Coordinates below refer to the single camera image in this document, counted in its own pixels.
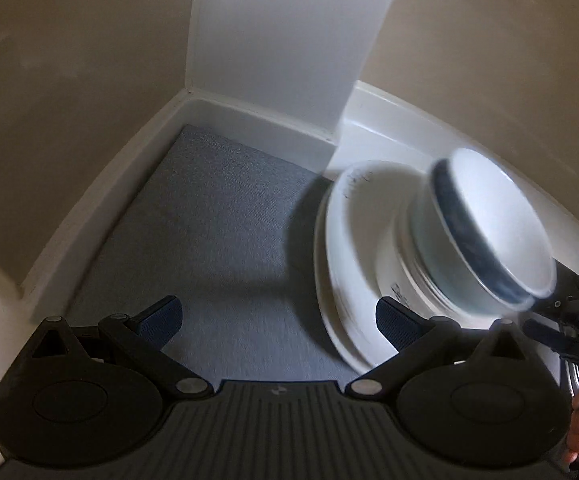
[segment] white baseboard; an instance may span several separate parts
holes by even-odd
[[[62,314],[117,219],[183,126],[193,124],[321,173],[336,145],[328,132],[269,110],[181,91],[116,154],[60,224],[22,283],[29,319]]]
[[[334,151],[332,134],[322,128],[209,92],[192,93],[189,123],[322,173]]]

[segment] white wall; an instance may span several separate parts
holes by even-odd
[[[391,0],[195,0],[188,88],[332,131]]]
[[[579,219],[579,0],[394,0],[362,80],[476,139]]]
[[[184,86],[192,0],[0,0],[0,266],[21,283]]]

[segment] white panel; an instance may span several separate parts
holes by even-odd
[[[336,149],[330,136],[286,116],[264,112],[235,99],[195,92],[188,123],[322,173]]]
[[[391,0],[194,0],[188,88],[333,130]]]

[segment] human hand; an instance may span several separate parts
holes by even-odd
[[[572,463],[579,456],[579,391],[572,399],[572,420],[567,432],[567,451],[563,459],[565,463]]]

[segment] metal screw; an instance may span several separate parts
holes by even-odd
[[[188,377],[176,383],[176,389],[182,394],[199,394],[207,390],[207,381],[200,377]]]
[[[365,397],[379,394],[383,385],[373,379],[359,379],[351,383],[351,391]]]

